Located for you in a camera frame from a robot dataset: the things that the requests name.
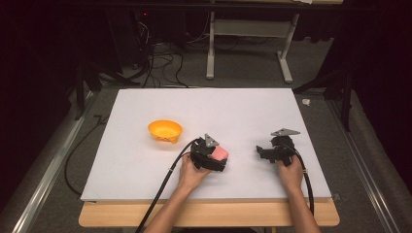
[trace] metal rail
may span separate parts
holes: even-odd
[[[360,180],[363,183],[364,189],[369,196],[370,202],[373,205],[373,208],[375,209],[376,214],[385,229],[385,232],[400,232],[391,211],[388,209],[388,205],[384,196],[382,195],[379,187],[370,174],[367,165],[362,158],[361,152],[358,150],[355,140],[352,138],[350,132],[346,131],[345,127],[340,121],[339,108],[337,104],[333,100],[326,102],[332,114],[336,118],[336,122],[339,124],[339,128],[342,131],[346,142],[348,143],[348,146],[352,152],[352,158],[354,159],[355,166],[357,168],[357,172],[360,175]]]
[[[49,193],[52,190],[52,187],[58,177],[58,174],[62,168],[62,164],[66,160],[68,151],[73,144],[83,122],[85,121],[85,114],[90,109],[92,103],[94,102],[97,95],[88,93],[86,98],[86,108],[84,114],[78,119],[72,130],[70,131],[67,139],[65,140],[63,146],[56,152],[54,158],[51,161],[51,164],[48,167],[45,175],[42,177],[42,180],[39,182],[36,190],[34,191],[30,201],[28,202],[26,208],[24,209],[20,219],[18,220],[13,233],[20,232],[29,232],[31,226],[34,223],[37,215],[40,213],[43,205],[46,202],[46,199],[49,196]]]
[[[157,11],[203,11],[203,12],[282,12],[282,13],[342,13],[342,14],[366,14],[376,13],[377,9],[372,7],[348,7],[345,5],[303,5],[285,3],[141,3],[126,1],[71,1],[63,0],[60,6],[72,8],[138,8],[140,10]]]

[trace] wooden board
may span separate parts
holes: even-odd
[[[135,202],[86,202],[79,223],[84,227],[135,227],[149,204]],[[149,223],[162,204],[157,204]],[[315,220],[320,226],[335,226],[339,215],[331,198],[315,203]],[[201,226],[291,226],[288,202],[186,203],[175,223],[177,227]]]

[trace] white board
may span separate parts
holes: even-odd
[[[180,123],[177,144],[155,141],[148,125]],[[309,170],[315,198],[330,192],[292,91],[288,88],[185,88],[120,90],[82,195],[84,201],[153,200],[168,169],[191,140],[209,134],[229,152],[223,172],[210,174],[192,200],[285,199],[275,164],[256,146],[270,149],[270,133],[291,136]],[[179,179],[180,162],[160,199]],[[307,196],[306,184],[302,189]]]

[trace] pink sponge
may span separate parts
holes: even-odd
[[[216,146],[215,150],[212,152],[211,158],[222,161],[224,159],[227,159],[229,157],[229,153],[224,150],[220,146]]]

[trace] table leg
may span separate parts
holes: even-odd
[[[206,79],[212,80],[215,77],[215,13],[210,13],[210,33],[209,52],[207,54]]]
[[[288,54],[289,47],[291,46],[294,30],[297,26],[297,20],[299,19],[299,14],[294,14],[291,22],[291,27],[289,28],[288,36],[285,42],[284,49],[282,51],[278,51],[278,59],[281,65],[282,73],[284,76],[284,80],[286,83],[292,83],[292,75],[291,71],[288,66],[288,62],[286,61],[286,55]]]
[[[83,67],[79,64],[76,70],[76,103],[77,113],[75,120],[79,120],[85,112],[85,87],[83,82]]]

